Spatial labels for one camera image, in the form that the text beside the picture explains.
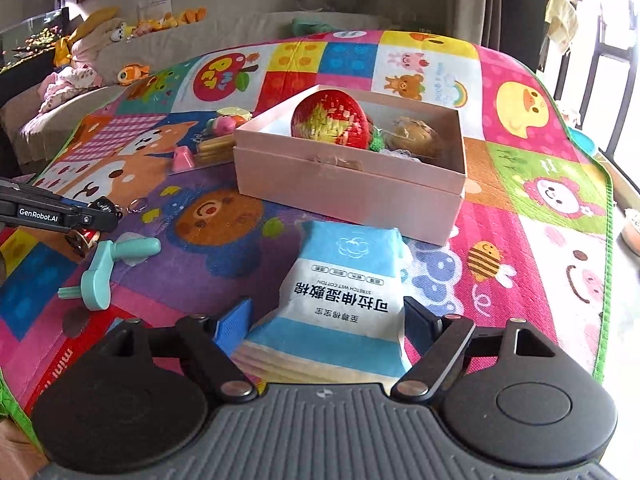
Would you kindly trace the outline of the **blue white cotton pads pack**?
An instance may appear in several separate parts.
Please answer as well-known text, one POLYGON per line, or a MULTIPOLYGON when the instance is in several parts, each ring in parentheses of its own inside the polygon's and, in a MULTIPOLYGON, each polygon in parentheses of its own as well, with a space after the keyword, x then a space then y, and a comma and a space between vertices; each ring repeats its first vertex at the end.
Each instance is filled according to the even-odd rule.
POLYGON ((235 350, 262 382, 390 388, 408 370, 404 288, 410 257, 398 229, 305 221, 279 304, 235 350))

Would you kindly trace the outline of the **packaged wafer biscuits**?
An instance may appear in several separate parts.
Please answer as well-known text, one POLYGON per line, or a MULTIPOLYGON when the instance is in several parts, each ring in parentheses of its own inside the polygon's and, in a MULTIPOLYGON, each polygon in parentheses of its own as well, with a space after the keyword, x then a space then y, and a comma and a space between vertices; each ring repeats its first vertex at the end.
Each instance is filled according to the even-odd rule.
POLYGON ((233 134, 217 136, 204 140, 196 147, 194 159, 196 166, 216 166, 233 162, 235 140, 233 134))

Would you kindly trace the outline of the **yellow round sponge toy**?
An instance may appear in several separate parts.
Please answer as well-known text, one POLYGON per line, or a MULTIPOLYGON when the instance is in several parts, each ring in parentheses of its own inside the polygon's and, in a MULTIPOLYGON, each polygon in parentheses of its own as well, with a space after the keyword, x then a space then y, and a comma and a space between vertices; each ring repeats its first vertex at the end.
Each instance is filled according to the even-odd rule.
POLYGON ((217 114, 219 116, 231 117, 237 124, 245 124, 253 118, 251 112, 249 112, 248 110, 244 110, 244 108, 236 106, 226 106, 218 108, 217 114))

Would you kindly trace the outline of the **yellow packaged small bread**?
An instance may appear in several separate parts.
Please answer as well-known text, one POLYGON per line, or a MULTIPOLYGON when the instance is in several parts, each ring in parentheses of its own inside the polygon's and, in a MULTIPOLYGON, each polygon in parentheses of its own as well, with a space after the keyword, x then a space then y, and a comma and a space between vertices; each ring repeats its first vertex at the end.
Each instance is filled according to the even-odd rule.
POLYGON ((407 116, 394 121, 390 130, 384 131, 385 142, 393 150, 405 150, 413 157, 435 160, 444 149, 440 134, 426 122, 407 116))

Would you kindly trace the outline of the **green brown crochet doll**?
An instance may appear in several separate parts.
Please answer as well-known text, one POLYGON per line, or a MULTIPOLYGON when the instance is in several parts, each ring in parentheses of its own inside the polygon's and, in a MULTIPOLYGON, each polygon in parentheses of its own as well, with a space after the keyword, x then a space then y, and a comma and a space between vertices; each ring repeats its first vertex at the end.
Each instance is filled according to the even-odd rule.
POLYGON ((386 148, 379 128, 348 93, 318 90, 302 99, 291 118, 291 136, 380 152, 386 148))

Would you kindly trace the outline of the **wind-up soldier toy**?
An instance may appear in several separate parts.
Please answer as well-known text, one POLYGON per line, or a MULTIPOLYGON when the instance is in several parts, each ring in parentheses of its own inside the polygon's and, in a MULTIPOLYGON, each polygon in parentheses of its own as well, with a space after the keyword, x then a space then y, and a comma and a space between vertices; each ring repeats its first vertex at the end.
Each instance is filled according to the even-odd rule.
POLYGON ((85 258, 90 250, 99 244, 101 233, 95 230, 77 229, 65 234, 67 244, 80 258, 85 258))

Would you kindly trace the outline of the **beige bed sheet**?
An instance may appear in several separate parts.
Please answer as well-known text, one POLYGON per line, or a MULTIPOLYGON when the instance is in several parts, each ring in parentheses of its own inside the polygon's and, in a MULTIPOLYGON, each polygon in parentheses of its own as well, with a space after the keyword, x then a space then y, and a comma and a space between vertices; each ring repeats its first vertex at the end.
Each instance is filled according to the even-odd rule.
POLYGON ((293 38, 294 21, 327 24, 338 30, 393 26, 389 18, 353 13, 293 11, 252 13, 240 18, 209 15, 192 25, 109 42, 88 61, 102 77, 105 88, 73 98, 61 108, 39 116, 42 99, 38 89, 54 72, 53 53, 43 53, 1 74, 2 176, 35 172, 50 162, 81 118, 116 96, 117 91, 111 86, 117 84, 117 73, 124 66, 136 63, 159 72, 208 52, 293 38))

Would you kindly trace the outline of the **teal plastic hand crank toy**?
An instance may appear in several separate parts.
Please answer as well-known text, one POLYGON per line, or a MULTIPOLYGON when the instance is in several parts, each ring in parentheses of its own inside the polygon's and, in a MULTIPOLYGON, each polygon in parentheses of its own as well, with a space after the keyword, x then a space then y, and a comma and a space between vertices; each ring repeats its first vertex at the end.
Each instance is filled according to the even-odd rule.
POLYGON ((80 277, 77 286, 61 287, 58 298, 81 299, 90 311, 104 311, 111 305, 111 276, 116 262, 139 262, 155 256, 162 250, 156 237, 138 237, 130 240, 99 242, 90 266, 80 277))

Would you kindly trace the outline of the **pink plastic jelly cup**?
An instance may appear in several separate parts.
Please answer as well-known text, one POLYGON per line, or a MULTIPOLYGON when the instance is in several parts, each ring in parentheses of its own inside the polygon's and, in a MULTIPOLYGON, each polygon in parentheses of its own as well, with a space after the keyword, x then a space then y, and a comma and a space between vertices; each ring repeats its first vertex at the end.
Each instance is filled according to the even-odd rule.
POLYGON ((172 158, 171 172, 173 174, 182 174, 196 168, 196 161, 190 148, 187 146, 177 146, 172 158))

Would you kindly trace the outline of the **colourful cartoon play mat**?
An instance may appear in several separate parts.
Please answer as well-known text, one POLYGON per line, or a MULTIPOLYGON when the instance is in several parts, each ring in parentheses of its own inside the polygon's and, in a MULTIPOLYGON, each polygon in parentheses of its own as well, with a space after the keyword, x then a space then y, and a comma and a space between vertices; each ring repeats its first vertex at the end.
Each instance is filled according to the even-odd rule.
POLYGON ((100 242, 156 237, 159 254, 115 263, 111 305, 58 298, 80 258, 57 232, 1 237, 1 416, 24 431, 38 396, 119 322, 154 327, 253 301, 250 329, 279 304, 305 221, 352 223, 239 191, 230 164, 173 174, 218 108, 253 118, 314 86, 453 108, 466 159, 464 200, 447 243, 402 235, 404 297, 479 326, 525 318, 594 376, 603 370, 612 191, 567 136, 535 75, 509 55, 418 32, 334 32, 191 58, 86 116, 35 186, 73 202, 101 196, 122 220, 100 242))

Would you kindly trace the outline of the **orange clownfish plush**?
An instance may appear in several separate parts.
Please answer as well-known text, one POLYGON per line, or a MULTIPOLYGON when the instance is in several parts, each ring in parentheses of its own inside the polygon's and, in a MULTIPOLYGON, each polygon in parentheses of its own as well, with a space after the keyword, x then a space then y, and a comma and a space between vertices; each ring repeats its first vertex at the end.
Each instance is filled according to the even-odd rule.
POLYGON ((124 66, 119 71, 117 74, 117 82, 121 86, 130 86, 130 84, 134 84, 135 82, 149 76, 150 71, 151 69, 149 65, 132 63, 124 66))

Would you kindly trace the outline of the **glass fish tank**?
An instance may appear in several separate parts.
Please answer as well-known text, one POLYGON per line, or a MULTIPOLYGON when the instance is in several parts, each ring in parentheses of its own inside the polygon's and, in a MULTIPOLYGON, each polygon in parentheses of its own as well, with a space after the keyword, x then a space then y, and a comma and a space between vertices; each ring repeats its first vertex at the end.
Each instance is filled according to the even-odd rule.
POLYGON ((70 11, 62 0, 51 10, 21 18, 1 29, 1 71, 7 72, 37 55, 52 51, 70 28, 70 11))

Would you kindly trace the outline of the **pink cardboard box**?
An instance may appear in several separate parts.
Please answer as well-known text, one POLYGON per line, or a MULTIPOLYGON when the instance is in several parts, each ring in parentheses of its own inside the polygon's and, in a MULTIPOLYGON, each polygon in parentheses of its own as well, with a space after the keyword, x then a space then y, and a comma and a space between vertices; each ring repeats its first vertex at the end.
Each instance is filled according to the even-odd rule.
POLYGON ((360 148, 294 138, 296 106, 321 91, 314 86, 271 107, 235 130, 239 191, 248 196, 442 246, 464 200, 465 149, 453 108, 385 93, 349 94, 375 125, 393 128, 401 117, 421 119, 439 134, 436 162, 420 162, 360 148))

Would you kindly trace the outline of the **teal cloth item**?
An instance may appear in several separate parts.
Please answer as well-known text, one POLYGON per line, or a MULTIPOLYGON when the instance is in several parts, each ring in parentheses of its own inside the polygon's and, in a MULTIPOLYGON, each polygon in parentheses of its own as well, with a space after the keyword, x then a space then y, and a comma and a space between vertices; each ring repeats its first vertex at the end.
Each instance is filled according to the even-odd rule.
POLYGON ((339 28, 336 28, 328 23, 305 21, 301 18, 292 19, 291 30, 294 37, 307 37, 340 31, 339 28))

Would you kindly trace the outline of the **grey curtain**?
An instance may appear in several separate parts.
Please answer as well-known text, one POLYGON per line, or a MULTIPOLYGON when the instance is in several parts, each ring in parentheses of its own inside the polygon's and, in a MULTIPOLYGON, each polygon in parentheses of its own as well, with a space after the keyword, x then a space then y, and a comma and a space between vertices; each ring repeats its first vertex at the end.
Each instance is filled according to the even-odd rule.
POLYGON ((451 36, 492 50, 500 48, 502 0, 449 0, 451 36))

